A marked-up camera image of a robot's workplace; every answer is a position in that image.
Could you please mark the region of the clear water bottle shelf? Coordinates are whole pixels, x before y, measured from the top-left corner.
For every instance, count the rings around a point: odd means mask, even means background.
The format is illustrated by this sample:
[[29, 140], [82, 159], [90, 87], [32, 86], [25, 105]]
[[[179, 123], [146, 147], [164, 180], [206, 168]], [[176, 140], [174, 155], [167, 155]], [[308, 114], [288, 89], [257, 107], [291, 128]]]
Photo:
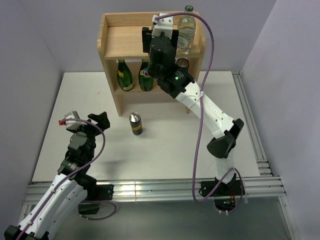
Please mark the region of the clear water bottle shelf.
[[182, 15], [178, 21], [177, 29], [179, 31], [177, 50], [182, 54], [188, 54], [196, 32], [196, 20], [194, 16]]

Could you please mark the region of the green glass bottle front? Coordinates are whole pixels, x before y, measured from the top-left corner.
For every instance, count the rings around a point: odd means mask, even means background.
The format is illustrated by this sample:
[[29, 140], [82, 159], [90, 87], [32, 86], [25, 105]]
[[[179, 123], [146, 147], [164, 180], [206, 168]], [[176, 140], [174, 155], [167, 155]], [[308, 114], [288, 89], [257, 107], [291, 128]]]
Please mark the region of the green glass bottle front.
[[133, 88], [133, 77], [132, 73], [127, 66], [124, 59], [118, 60], [118, 67], [117, 67], [117, 81], [120, 88], [125, 91], [131, 91]]

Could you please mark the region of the green glass bottle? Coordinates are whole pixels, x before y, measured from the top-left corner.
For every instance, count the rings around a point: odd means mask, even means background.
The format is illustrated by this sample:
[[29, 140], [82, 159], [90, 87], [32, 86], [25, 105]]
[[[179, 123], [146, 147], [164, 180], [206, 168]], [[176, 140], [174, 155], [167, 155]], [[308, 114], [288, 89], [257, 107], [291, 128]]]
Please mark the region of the green glass bottle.
[[118, 60], [118, 67], [117, 67], [117, 81], [120, 88], [125, 91], [131, 91], [133, 88], [133, 77], [132, 73], [127, 66], [124, 59]]
[[149, 92], [153, 89], [154, 79], [148, 73], [149, 60], [142, 59], [141, 66], [139, 69], [138, 82], [140, 88], [144, 92]]

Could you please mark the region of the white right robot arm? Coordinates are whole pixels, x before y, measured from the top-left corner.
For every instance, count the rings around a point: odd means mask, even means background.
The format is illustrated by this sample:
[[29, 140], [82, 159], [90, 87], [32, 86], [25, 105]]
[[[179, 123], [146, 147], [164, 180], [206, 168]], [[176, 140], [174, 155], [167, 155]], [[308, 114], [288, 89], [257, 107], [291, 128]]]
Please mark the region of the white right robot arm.
[[222, 195], [229, 194], [234, 188], [232, 181], [236, 175], [233, 169], [234, 147], [244, 122], [224, 113], [201, 90], [188, 68], [175, 60], [176, 47], [173, 42], [178, 40], [177, 30], [173, 31], [172, 39], [164, 33], [153, 37], [152, 30], [147, 27], [143, 27], [141, 32], [142, 50], [149, 55], [148, 74], [156, 79], [165, 93], [199, 117], [201, 124], [206, 125], [213, 135], [207, 150], [217, 159], [216, 189]]

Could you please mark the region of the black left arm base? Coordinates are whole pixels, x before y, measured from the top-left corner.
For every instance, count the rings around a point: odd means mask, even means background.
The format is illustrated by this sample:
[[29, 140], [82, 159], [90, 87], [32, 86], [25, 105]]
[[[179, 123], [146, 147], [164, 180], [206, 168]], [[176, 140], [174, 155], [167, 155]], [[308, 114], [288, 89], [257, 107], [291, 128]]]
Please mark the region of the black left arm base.
[[92, 195], [88, 196], [85, 201], [90, 203], [82, 203], [78, 205], [78, 213], [82, 216], [96, 215], [102, 205], [109, 205], [113, 198], [113, 184], [98, 184]]

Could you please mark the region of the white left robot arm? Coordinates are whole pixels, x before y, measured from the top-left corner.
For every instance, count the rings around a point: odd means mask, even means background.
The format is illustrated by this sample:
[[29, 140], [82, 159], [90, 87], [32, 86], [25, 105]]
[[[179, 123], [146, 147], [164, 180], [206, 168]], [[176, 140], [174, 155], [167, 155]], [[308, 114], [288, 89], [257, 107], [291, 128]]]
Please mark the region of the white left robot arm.
[[34, 209], [17, 226], [10, 225], [5, 230], [6, 240], [52, 240], [68, 215], [98, 193], [97, 181], [87, 171], [101, 155], [95, 153], [96, 137], [104, 136], [110, 128], [107, 113], [91, 113], [82, 120], [76, 111], [71, 111], [59, 125], [72, 133], [64, 160]]

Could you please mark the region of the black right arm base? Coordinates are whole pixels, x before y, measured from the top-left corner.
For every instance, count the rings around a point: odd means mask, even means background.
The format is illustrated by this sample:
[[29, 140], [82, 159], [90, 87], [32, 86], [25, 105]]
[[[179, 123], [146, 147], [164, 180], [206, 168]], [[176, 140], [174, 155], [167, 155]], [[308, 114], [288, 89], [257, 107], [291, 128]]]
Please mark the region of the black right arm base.
[[218, 185], [218, 180], [215, 178], [210, 181], [201, 181], [200, 189], [198, 193], [204, 198], [206, 197], [214, 188], [215, 191], [209, 195], [210, 198], [222, 197], [219, 199], [214, 199], [214, 206], [219, 213], [229, 214], [236, 209], [237, 204], [245, 196], [245, 188], [242, 179], [237, 179], [237, 174], [233, 174], [233, 178], [229, 183], [221, 183]]

